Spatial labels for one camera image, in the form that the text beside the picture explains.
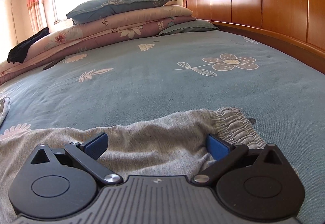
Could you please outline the grey sweatpants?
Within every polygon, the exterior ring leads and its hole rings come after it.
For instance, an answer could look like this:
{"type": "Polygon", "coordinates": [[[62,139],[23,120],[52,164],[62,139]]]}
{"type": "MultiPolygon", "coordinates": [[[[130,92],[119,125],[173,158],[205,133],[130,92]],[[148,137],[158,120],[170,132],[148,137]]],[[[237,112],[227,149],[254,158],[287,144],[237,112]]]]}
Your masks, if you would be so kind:
{"type": "Polygon", "coordinates": [[[8,190],[38,144],[62,148],[73,141],[84,142],[100,132],[108,135],[109,144],[99,161],[122,177],[130,174],[192,177],[214,163],[205,146],[208,134],[216,134],[229,144],[240,142],[251,149],[266,145],[251,121],[236,107],[177,112],[152,121],[89,130],[31,129],[21,124],[1,134],[1,223],[10,223],[16,217],[8,190]]]}

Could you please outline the blue floral bed sheet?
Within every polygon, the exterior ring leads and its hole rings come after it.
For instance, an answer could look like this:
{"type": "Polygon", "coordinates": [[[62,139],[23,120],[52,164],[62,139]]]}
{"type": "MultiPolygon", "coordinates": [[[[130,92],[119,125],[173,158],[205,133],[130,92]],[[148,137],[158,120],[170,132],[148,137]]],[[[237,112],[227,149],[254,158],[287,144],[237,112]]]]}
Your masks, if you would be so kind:
{"type": "Polygon", "coordinates": [[[140,38],[78,52],[1,86],[1,134],[126,126],[236,107],[279,146],[305,187],[303,223],[324,223],[324,75],[256,40],[222,31],[140,38]]]}

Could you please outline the black smartphone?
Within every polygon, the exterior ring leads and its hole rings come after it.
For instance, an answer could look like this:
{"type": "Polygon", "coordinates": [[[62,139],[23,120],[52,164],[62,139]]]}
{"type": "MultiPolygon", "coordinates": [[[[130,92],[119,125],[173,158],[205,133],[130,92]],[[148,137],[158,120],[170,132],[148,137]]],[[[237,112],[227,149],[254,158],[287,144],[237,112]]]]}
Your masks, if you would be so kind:
{"type": "Polygon", "coordinates": [[[57,65],[59,62],[63,61],[66,57],[62,57],[59,58],[55,61],[52,61],[51,63],[49,63],[47,66],[45,66],[42,70],[48,70],[50,68],[52,68],[53,66],[57,65]]]}

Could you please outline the pink floral folded quilt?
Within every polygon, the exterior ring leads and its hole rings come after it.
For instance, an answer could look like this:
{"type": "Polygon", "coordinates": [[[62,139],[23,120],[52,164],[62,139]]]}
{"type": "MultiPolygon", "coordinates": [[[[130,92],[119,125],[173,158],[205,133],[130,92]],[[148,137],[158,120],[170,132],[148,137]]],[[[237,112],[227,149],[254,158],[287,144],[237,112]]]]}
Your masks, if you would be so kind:
{"type": "Polygon", "coordinates": [[[36,41],[23,63],[1,63],[1,84],[58,58],[105,45],[154,36],[173,25],[194,21],[193,12],[179,5],[134,10],[71,26],[36,41]]]}

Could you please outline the black garment on quilt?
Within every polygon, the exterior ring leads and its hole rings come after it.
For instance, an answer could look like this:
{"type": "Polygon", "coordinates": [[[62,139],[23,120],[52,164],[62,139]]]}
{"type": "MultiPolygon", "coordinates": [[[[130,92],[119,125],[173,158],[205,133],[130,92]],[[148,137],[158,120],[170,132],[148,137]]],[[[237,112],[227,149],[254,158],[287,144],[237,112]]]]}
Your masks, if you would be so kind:
{"type": "Polygon", "coordinates": [[[37,32],[36,34],[32,35],[28,39],[24,40],[23,42],[20,42],[18,45],[16,45],[14,48],[12,48],[7,57],[8,63],[15,64],[23,63],[27,54],[29,48],[38,40],[42,39],[43,37],[50,34],[50,30],[48,27],[43,28],[41,31],[37,32]]]}

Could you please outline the orange wooden headboard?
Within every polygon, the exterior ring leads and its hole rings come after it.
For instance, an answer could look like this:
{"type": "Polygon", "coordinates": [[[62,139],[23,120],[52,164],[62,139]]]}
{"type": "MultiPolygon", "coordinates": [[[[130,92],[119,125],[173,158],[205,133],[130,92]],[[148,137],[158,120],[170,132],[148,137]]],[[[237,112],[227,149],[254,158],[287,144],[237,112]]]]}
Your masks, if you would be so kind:
{"type": "Polygon", "coordinates": [[[324,72],[324,0],[183,0],[198,19],[324,72]]]}

